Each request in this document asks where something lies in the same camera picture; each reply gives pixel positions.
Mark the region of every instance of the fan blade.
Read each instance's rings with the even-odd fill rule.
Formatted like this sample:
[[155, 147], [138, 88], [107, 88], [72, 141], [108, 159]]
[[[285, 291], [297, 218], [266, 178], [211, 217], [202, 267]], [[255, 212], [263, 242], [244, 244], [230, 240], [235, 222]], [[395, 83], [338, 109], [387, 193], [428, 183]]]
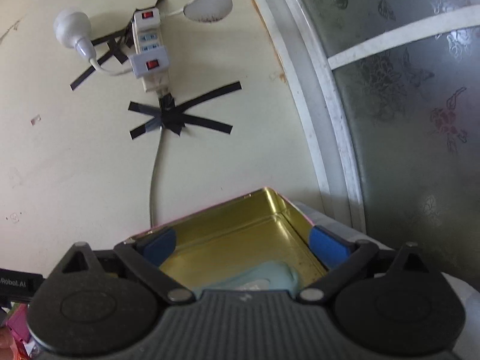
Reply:
[[233, 8], [232, 0], [194, 0], [183, 13], [190, 20], [213, 23], [222, 20]]

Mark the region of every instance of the pink object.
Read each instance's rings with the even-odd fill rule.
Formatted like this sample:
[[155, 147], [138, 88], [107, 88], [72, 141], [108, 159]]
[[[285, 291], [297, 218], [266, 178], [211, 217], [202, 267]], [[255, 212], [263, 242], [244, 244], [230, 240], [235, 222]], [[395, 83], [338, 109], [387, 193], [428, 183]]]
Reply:
[[30, 341], [30, 332], [27, 328], [27, 305], [21, 304], [8, 319], [6, 325], [16, 340]]

